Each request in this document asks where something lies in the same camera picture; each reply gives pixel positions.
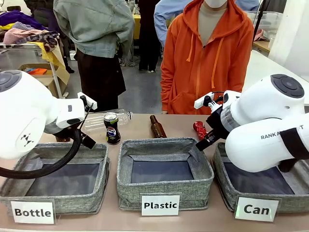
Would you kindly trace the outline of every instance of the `gray-green jacket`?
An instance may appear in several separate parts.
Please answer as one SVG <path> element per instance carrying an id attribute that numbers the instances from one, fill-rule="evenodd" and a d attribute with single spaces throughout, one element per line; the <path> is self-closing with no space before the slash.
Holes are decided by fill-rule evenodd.
<path id="1" fill-rule="evenodd" d="M 134 19 L 125 0 L 54 0 L 61 30 L 84 54 L 113 58 L 117 41 L 130 50 Z"/>

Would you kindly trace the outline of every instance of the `face mask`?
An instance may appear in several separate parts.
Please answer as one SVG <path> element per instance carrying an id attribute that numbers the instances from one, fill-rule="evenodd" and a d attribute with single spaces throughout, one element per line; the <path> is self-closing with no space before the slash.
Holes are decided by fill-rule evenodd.
<path id="1" fill-rule="evenodd" d="M 211 8 L 219 8 L 223 6 L 224 3 L 227 2 L 227 0 L 204 0 L 207 5 L 209 5 Z"/>

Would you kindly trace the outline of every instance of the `orange hoodie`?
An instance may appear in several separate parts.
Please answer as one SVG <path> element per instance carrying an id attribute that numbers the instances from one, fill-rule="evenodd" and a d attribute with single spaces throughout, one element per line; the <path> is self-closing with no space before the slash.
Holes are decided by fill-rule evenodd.
<path id="1" fill-rule="evenodd" d="M 194 109 L 209 92 L 241 92 L 253 40 L 253 26 L 235 3 L 219 20 L 206 46 L 198 33 L 198 12 L 204 0 L 189 3 L 169 27 L 161 65 L 162 110 L 169 114 L 210 114 Z"/>

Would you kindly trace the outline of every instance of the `soda can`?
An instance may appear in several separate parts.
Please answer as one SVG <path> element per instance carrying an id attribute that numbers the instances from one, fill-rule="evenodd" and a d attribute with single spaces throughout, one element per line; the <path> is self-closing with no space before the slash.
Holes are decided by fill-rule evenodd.
<path id="1" fill-rule="evenodd" d="M 104 115 L 104 124 L 106 127 L 106 141 L 108 144 L 115 145 L 120 142 L 120 133 L 118 130 L 118 115 L 116 113 L 106 113 Z"/>

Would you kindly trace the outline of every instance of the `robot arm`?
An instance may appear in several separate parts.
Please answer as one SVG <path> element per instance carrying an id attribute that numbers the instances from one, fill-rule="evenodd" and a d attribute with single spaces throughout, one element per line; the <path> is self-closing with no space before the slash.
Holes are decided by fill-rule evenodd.
<path id="1" fill-rule="evenodd" d="M 293 159 L 295 163 L 308 159 L 309 115 L 304 112 L 304 94 L 295 79 L 283 74 L 265 77 L 241 95 L 226 91 L 223 106 L 208 103 L 215 109 L 207 119 L 213 130 L 197 143 L 198 149 L 226 139 L 228 157 L 248 172 L 269 169 L 282 160 Z M 286 164 L 282 162 L 279 167 L 286 169 Z"/>
<path id="2" fill-rule="evenodd" d="M 26 72 L 0 72 L 0 99 L 0 158 L 18 159 L 26 155 L 39 142 L 43 132 L 73 139 L 70 151 L 52 167 L 29 172 L 0 168 L 0 175 L 4 177 L 42 177 L 67 164 L 76 155 L 81 143 L 88 144 L 89 148 L 95 144 L 77 129 L 84 121 L 85 109 L 90 109 L 87 101 L 56 99 L 44 85 Z"/>

